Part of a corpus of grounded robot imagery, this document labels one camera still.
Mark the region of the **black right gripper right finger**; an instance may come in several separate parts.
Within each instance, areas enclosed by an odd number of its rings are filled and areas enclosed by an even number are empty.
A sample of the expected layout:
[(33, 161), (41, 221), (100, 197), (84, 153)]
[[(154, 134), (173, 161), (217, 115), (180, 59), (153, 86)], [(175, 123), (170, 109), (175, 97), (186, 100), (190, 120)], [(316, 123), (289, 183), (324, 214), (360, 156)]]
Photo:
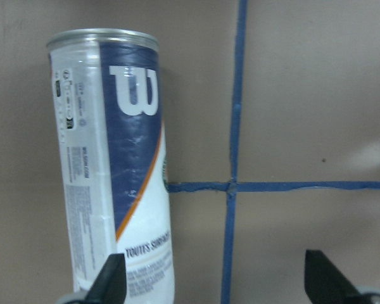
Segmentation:
[(305, 251), (304, 289), (311, 303), (380, 303), (380, 291), (361, 291), (320, 250)]

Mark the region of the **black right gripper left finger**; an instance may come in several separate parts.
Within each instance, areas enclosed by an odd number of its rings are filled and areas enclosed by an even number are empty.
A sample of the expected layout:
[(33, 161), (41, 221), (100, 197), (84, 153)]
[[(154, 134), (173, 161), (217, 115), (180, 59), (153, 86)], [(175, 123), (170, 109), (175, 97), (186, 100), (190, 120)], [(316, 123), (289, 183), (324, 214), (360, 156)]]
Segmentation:
[(110, 254), (100, 270), (83, 303), (125, 303), (127, 278), (125, 255)]

